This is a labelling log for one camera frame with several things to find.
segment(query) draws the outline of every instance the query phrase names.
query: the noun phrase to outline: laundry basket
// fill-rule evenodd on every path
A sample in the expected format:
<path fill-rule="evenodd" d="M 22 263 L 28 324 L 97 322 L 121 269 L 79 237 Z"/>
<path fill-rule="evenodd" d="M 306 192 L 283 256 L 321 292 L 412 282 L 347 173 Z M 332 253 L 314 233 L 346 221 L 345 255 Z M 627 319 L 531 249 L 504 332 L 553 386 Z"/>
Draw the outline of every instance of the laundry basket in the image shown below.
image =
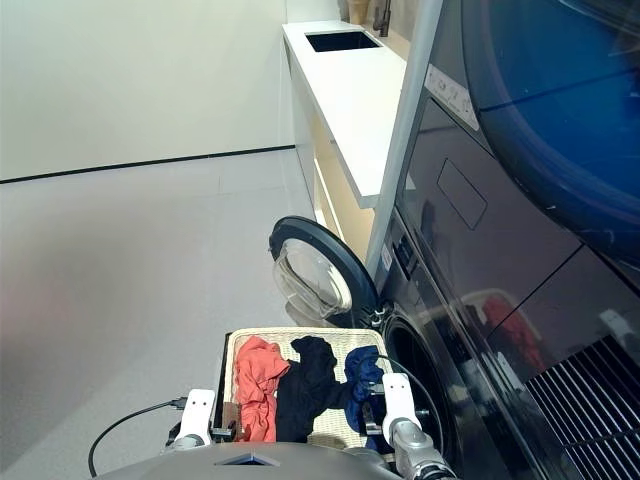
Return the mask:
<path fill-rule="evenodd" d="M 280 346 L 282 357 L 286 360 L 300 361 L 300 355 L 291 347 L 291 342 L 296 338 L 307 335 L 323 338 L 331 345 L 337 364 L 334 369 L 336 380 L 345 382 L 344 361 L 347 354 L 354 348 L 375 345 L 380 355 L 387 355 L 384 342 L 379 333 L 373 330 L 344 329 L 344 328 L 307 328 L 307 327 L 280 327 L 280 328 L 247 328 L 236 330 L 228 339 L 227 359 L 224 372 L 224 405 L 222 410 L 222 423 L 228 425 L 232 420 L 239 422 L 239 407 L 236 403 L 236 385 L 234 378 L 234 363 L 240 347 L 244 345 L 252 335 L 256 335 L 269 343 L 277 343 Z M 378 366 L 385 373 L 391 373 L 391 365 L 387 360 L 378 359 Z M 344 415 L 344 410 L 327 409 L 316 417 L 313 422 L 313 432 L 308 437 L 308 442 L 313 445 L 343 449 L 347 447 L 362 447 L 367 438 L 354 432 Z"/>

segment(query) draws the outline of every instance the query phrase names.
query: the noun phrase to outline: black cable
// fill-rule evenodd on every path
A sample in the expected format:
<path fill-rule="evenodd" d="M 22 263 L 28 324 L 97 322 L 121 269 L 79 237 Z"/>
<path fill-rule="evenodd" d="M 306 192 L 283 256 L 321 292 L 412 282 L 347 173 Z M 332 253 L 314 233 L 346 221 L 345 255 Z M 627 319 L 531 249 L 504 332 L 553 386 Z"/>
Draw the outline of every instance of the black cable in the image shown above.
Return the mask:
<path fill-rule="evenodd" d="M 122 417 L 120 420 L 118 420 L 115 423 L 112 423 L 109 427 L 107 427 L 107 429 L 104 432 L 102 432 L 98 436 L 98 438 L 96 438 L 96 440 L 93 442 L 93 445 L 91 445 L 91 449 L 89 450 L 89 472 L 91 473 L 91 478 L 96 478 L 98 476 L 98 474 L 96 473 L 96 468 L 95 468 L 95 466 L 93 464 L 93 454 L 96 451 L 96 447 L 98 446 L 98 443 L 100 443 L 100 441 L 111 430 L 113 430 L 114 428 L 116 428 L 121 423 L 126 422 L 127 420 L 129 420 L 129 419 L 131 419 L 133 417 L 137 417 L 138 415 L 142 415 L 143 413 L 151 412 L 153 410 L 158 410 L 159 408 L 173 406 L 173 407 L 176 407 L 177 409 L 184 410 L 184 406 L 185 406 L 186 400 L 187 400 L 186 397 L 181 397 L 181 398 L 177 398 L 175 400 L 169 400 L 168 402 L 159 403 L 158 405 L 154 405 L 152 407 L 148 407 L 148 408 L 145 408 L 145 409 L 142 409 L 142 410 L 138 410 L 137 412 L 130 413 L 126 417 Z"/>
<path fill-rule="evenodd" d="M 362 364 L 364 362 L 364 360 L 369 359 L 369 358 L 382 358 L 383 360 L 387 360 L 390 363 L 392 363 L 393 365 L 395 365 L 396 367 L 398 367 L 399 369 L 401 369 L 404 373 L 407 374 L 407 376 L 413 380 L 413 382 L 418 385 L 418 387 L 420 387 L 420 390 L 422 390 L 422 393 L 424 393 L 425 397 L 427 398 L 427 402 L 429 403 L 429 408 L 430 411 L 433 412 L 433 418 L 436 420 L 436 425 L 438 427 L 438 440 L 439 443 L 438 445 L 440 446 L 440 449 L 442 450 L 442 456 L 445 456 L 445 452 L 444 452 L 444 432 L 442 430 L 442 422 L 440 421 L 440 415 L 438 414 L 438 410 L 436 409 L 436 404 L 433 401 L 433 398 L 431 398 L 431 395 L 429 394 L 429 391 L 426 389 L 426 387 L 422 384 L 422 382 L 420 380 L 418 380 L 418 377 L 416 377 L 413 373 L 411 373 L 409 371 L 409 369 L 407 369 L 404 365 L 402 365 L 400 362 L 394 360 L 393 358 L 389 358 L 386 355 L 368 355 L 366 357 L 363 357 L 360 360 L 360 364 L 358 365 L 358 377 L 360 377 L 360 368 L 362 367 Z"/>

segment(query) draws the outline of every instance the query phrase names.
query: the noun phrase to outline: open washer door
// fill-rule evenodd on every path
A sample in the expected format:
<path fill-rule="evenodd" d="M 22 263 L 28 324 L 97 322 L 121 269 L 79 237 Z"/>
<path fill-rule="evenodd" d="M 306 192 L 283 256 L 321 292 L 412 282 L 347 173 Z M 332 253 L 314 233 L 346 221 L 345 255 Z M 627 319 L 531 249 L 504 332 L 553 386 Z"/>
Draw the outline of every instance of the open washer door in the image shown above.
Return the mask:
<path fill-rule="evenodd" d="M 291 307 L 310 323 L 344 328 L 372 326 L 379 308 L 376 288 L 356 255 L 313 220 L 284 217 L 269 248 L 273 275 Z"/>

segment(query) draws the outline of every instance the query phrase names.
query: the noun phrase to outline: faucet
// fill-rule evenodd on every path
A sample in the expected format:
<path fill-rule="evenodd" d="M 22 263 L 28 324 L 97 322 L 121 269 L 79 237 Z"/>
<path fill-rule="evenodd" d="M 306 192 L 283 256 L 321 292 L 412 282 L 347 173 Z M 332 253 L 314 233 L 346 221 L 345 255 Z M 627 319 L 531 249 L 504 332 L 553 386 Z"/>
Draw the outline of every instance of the faucet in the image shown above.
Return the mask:
<path fill-rule="evenodd" d="M 373 20 L 373 29 L 380 30 L 381 37 L 389 36 L 389 21 L 391 20 L 391 0 L 386 0 L 384 11 L 380 16 L 380 7 L 376 6 L 375 17 Z"/>

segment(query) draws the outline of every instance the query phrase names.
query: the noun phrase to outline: door glass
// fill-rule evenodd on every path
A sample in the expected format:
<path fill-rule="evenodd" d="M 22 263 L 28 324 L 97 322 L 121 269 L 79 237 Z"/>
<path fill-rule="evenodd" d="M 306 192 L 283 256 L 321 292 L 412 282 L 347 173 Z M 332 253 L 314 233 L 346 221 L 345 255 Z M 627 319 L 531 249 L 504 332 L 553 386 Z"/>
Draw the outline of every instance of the door glass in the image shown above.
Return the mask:
<path fill-rule="evenodd" d="M 323 320 L 351 309 L 351 294 L 340 272 L 301 240 L 284 242 L 273 276 L 288 302 L 310 319 Z"/>
<path fill-rule="evenodd" d="M 548 216 L 640 266 L 640 0 L 465 2 L 472 101 Z"/>

